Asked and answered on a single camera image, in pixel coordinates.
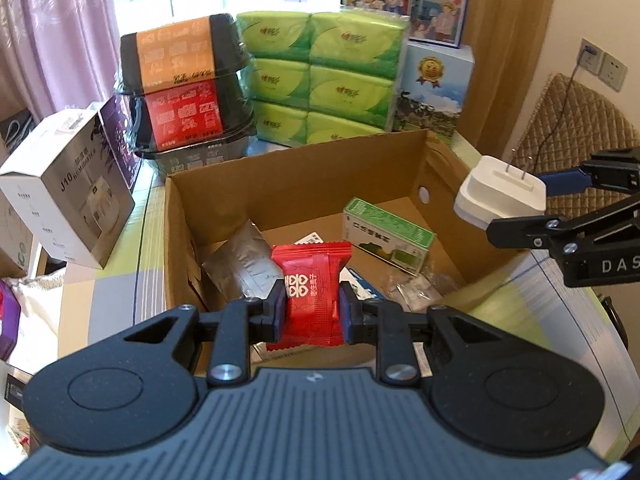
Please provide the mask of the orange black noodle bowl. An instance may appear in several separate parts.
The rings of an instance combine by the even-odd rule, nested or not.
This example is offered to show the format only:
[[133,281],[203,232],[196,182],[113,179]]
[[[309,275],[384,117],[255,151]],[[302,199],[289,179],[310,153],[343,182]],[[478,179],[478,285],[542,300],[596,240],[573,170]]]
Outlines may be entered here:
[[172,23],[120,38],[120,81],[130,96],[235,74],[250,56],[227,13]]

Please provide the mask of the silver foil pouch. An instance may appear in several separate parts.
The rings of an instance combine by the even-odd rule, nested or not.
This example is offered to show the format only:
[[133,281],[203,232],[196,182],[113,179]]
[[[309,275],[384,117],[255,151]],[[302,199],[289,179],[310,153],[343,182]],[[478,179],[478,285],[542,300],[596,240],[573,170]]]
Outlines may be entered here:
[[204,299],[209,311],[237,299],[266,299],[283,278],[271,260],[271,246],[253,222],[245,222],[202,263]]

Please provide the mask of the green white spray medicine box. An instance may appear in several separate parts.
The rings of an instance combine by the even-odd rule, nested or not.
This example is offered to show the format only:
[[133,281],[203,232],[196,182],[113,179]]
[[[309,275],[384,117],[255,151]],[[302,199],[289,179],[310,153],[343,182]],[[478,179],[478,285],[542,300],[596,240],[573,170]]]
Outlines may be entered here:
[[436,235],[354,197],[343,209],[343,238],[369,255],[416,275],[422,271]]

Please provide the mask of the white humidifier box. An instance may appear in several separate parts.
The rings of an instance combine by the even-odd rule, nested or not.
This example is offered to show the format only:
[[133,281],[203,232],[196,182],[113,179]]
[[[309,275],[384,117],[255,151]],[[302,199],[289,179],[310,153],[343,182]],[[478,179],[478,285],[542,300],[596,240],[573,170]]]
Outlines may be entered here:
[[52,258],[93,269],[134,210],[96,110],[44,118],[2,164],[1,191]]

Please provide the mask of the pink curtain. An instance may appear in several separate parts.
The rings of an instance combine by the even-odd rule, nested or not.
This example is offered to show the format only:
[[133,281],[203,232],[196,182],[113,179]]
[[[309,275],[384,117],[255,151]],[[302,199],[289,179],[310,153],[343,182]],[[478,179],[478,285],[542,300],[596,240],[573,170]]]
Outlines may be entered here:
[[107,100],[118,43],[113,0],[1,0],[1,56],[39,119]]

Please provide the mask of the red candy wrapper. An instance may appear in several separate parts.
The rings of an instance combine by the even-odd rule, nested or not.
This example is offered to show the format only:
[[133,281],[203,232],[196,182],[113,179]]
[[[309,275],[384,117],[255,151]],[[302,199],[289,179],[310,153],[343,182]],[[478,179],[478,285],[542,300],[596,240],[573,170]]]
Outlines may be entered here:
[[340,273],[352,256],[349,242],[280,245],[272,261],[284,275],[285,319],[280,340],[269,351],[344,344],[338,306]]

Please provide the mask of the white power plug adapter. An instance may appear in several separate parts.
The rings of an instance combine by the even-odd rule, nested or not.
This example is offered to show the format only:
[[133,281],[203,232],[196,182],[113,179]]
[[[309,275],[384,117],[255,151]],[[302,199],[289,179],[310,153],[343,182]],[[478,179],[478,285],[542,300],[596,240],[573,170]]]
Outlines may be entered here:
[[483,155],[471,169],[454,200],[454,212],[482,230],[492,220],[541,216],[546,209],[544,182],[489,155]]

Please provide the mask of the brown quilted chair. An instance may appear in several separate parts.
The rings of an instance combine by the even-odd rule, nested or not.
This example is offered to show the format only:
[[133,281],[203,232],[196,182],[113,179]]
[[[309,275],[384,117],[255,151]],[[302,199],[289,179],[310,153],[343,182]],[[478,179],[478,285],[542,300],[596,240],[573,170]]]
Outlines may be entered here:
[[567,170],[600,151],[636,148],[639,130],[607,98],[570,77],[550,77],[512,162],[527,171]]

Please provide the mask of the blue milk carton box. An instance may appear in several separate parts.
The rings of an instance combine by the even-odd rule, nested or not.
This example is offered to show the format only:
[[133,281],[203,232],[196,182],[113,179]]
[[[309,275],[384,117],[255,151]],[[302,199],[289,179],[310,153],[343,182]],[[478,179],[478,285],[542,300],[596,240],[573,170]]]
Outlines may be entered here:
[[430,130],[449,144],[457,132],[474,66],[469,46],[452,48],[409,41],[394,130]]

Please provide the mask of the red black noodle bowl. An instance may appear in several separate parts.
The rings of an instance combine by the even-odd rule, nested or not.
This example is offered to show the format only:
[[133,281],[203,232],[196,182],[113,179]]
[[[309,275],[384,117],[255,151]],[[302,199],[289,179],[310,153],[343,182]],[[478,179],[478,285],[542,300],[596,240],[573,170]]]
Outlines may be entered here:
[[252,103],[239,72],[128,96],[129,142],[155,154],[211,140],[227,140],[252,122]]

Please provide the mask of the wall socket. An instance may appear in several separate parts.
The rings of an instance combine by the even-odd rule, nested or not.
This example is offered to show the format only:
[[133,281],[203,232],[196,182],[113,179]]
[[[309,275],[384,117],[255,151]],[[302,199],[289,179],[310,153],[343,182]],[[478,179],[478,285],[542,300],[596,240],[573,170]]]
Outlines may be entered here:
[[608,88],[620,92],[627,75],[627,66],[611,53],[605,52],[582,38],[577,55],[578,66],[597,76]]

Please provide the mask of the brown cardboard box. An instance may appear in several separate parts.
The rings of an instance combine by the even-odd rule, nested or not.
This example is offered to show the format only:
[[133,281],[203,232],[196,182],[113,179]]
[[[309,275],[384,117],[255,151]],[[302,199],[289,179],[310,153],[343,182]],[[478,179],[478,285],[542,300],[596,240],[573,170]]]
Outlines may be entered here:
[[[164,339],[145,348],[166,385],[206,383],[219,312],[206,308],[200,262],[245,222],[273,244],[317,232],[341,236],[343,209],[354,197],[387,207],[436,233],[435,266],[466,286],[516,260],[491,247],[479,229],[454,213],[454,196],[468,175],[457,156],[427,132],[363,136],[289,148],[193,169],[165,183]],[[405,313],[413,345],[422,342],[436,374],[486,374],[514,365],[532,348],[523,339],[466,314],[434,307]],[[375,380],[375,346],[318,348],[250,367],[251,380],[288,376],[304,387],[337,378]]]

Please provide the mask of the green tissue pack bundle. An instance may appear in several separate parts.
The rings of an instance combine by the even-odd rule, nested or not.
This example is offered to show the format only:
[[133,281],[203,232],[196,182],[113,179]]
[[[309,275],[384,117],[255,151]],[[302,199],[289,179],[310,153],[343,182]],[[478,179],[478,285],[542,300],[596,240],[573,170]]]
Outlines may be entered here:
[[380,10],[248,11],[244,81],[260,140],[288,148],[393,128],[409,23]]

